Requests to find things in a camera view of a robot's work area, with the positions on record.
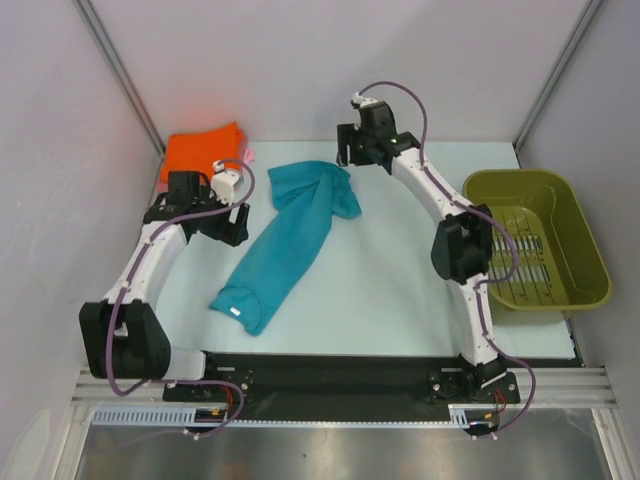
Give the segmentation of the teal t shirt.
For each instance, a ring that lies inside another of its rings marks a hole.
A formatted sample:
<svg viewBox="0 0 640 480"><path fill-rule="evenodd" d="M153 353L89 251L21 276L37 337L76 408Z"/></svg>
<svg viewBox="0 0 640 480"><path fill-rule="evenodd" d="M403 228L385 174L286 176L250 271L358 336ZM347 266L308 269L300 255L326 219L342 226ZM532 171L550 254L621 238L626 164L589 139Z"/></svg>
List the teal t shirt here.
<svg viewBox="0 0 640 480"><path fill-rule="evenodd" d="M324 161L268 171L276 216L249 247L209 308L262 334L319 255L339 217L362 214L351 176Z"/></svg>

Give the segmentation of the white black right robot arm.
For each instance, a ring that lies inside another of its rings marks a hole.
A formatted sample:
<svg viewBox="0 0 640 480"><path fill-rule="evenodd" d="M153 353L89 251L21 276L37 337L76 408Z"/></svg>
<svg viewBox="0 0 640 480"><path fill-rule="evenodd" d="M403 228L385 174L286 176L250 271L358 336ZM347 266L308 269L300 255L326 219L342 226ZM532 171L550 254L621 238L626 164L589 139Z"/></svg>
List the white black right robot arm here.
<svg viewBox="0 0 640 480"><path fill-rule="evenodd" d="M487 206L472 204L433 168L413 134L397 131L386 102L356 94L351 105L359 120L337 126L337 163L384 168L430 214L436 226L431 262L448 283L458 313L461 372L454 394L492 400L507 377L505 356L495 344L488 293L492 214Z"/></svg>

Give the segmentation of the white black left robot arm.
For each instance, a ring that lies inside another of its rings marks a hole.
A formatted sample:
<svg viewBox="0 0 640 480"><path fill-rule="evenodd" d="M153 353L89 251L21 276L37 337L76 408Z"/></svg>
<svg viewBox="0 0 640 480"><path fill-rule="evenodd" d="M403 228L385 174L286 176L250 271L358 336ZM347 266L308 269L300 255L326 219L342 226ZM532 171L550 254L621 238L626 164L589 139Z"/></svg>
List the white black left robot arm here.
<svg viewBox="0 0 640 480"><path fill-rule="evenodd" d="M140 238L123 273L98 301L86 302L79 324L93 377L186 381L197 398L214 397L221 376L207 355L176 346L170 321L157 312L166 280L189 241L201 234L236 247L247 240L250 206L238 192L255 178L240 161L217 161L213 172L172 171L146 210Z"/></svg>

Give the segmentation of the folded orange t shirt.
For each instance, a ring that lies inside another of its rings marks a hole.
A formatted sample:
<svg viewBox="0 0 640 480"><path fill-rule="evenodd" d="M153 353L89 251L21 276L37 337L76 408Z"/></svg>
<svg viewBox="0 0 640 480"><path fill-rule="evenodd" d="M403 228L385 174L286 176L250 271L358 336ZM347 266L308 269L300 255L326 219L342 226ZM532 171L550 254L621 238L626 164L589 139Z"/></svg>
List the folded orange t shirt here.
<svg viewBox="0 0 640 480"><path fill-rule="evenodd" d="M245 146L246 136L236 122L203 132L173 134L168 139L160 181L167 183L172 171L198 171L211 178L214 162L238 159Z"/></svg>

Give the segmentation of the folded pink t shirt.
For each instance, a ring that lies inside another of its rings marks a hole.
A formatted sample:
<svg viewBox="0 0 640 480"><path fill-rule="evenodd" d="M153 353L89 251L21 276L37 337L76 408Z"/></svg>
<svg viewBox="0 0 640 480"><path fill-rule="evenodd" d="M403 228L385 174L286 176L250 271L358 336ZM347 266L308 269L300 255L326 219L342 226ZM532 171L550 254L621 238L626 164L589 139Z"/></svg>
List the folded pink t shirt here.
<svg viewBox="0 0 640 480"><path fill-rule="evenodd" d="M250 165L255 160L255 153L249 147L244 147L238 159L223 158L221 155L214 154L211 149L194 149L194 148L178 148L171 157L173 163L168 162L161 168L160 178L157 182L156 189L158 192L167 192L169 188L169 174L171 172L196 171L205 175L209 181L212 176L212 163L218 160L234 161L242 166Z"/></svg>

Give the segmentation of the olive green plastic basket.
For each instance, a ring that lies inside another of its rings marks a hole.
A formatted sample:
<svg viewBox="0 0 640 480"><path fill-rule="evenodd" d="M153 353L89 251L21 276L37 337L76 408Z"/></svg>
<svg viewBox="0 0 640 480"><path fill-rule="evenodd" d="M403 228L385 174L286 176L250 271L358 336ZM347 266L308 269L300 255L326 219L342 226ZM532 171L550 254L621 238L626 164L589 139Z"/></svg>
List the olive green plastic basket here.
<svg viewBox="0 0 640 480"><path fill-rule="evenodd" d="M564 178L544 169L483 170L465 180L463 192L489 207L518 250L517 271L489 287L494 306L569 315L610 299L609 273Z"/></svg>

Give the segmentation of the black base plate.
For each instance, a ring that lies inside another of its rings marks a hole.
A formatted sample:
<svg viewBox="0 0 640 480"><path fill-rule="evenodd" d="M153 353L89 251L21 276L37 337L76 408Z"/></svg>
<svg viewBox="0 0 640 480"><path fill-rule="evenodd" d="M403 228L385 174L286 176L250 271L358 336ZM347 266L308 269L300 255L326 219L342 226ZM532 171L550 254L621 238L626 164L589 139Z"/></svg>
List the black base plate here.
<svg viewBox="0 0 640 480"><path fill-rule="evenodd" d="M223 388L240 388L246 421L391 423L443 420L452 404L482 410L517 406L530 390L540 392L547 373L572 372L578 359L529 359L532 374L512 360L500 361L505 378L484 387L455 357L303 356L213 354L207 357L205 384L157 382L134 393L148 393L170 404L221 403Z"/></svg>

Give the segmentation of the aluminium corner post left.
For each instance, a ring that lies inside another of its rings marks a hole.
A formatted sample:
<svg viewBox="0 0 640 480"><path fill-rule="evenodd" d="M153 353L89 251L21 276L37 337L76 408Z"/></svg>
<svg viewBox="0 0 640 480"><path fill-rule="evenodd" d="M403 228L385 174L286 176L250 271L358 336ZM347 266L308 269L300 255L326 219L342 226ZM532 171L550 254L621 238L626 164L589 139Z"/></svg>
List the aluminium corner post left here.
<svg viewBox="0 0 640 480"><path fill-rule="evenodd" d="M78 11L81 20L84 22L89 35L113 75L126 102L141 125L146 138L151 143L154 151L163 157L166 152L165 142L152 120L142 96L136 88L94 2L90 0L72 0L71 3Z"/></svg>

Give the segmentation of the aluminium corner post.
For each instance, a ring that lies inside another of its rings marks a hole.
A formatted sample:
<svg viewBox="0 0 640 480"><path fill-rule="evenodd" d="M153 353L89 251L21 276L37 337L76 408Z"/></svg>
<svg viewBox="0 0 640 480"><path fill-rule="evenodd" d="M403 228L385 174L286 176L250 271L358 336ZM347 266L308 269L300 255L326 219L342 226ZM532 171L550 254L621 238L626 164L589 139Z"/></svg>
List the aluminium corner post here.
<svg viewBox="0 0 640 480"><path fill-rule="evenodd" d="M163 157L166 152L165 142L152 120L142 96L136 88L94 2L90 0L72 0L71 3L78 11L81 20L84 22L89 35L113 75L126 102L141 125L146 138L151 143L154 151Z"/></svg>
<svg viewBox="0 0 640 480"><path fill-rule="evenodd" d="M539 94L526 114L512 142L516 156L520 155L521 150L526 145L530 134L544 113L561 80L568 71L571 62L588 35L591 26L605 5L605 0L589 0L585 3L584 8L581 10L576 23L572 27L566 42L547 75Z"/></svg>

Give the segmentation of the aluminium corner post right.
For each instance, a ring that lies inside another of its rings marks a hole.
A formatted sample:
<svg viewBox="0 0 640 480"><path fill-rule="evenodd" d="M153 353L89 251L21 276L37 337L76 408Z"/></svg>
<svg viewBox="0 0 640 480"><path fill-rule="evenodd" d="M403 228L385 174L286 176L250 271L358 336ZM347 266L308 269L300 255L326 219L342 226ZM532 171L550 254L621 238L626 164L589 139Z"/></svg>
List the aluminium corner post right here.
<svg viewBox="0 0 640 480"><path fill-rule="evenodd" d="M526 145L530 134L544 113L561 80L568 71L571 62L588 35L591 26L605 5L605 0L589 0L585 3L584 8L581 10L576 23L572 27L566 42L547 75L539 94L526 114L512 142L516 156L520 155L521 150Z"/></svg>

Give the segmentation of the aluminium rail profile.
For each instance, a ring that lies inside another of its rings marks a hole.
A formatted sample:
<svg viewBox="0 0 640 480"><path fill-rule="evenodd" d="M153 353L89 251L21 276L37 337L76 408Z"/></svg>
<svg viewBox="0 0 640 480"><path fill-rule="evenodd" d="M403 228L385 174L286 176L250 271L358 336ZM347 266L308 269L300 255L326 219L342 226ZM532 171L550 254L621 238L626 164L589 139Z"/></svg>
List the aluminium rail profile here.
<svg viewBox="0 0 640 480"><path fill-rule="evenodd" d="M532 408L609 409L617 407L613 388L604 368L537 368L534 377L527 370L513 368L515 382L525 399L535 386ZM73 405L165 405L164 387L151 383L126 397L115 395L105 380L93 378L87 369L78 377L71 397Z"/></svg>

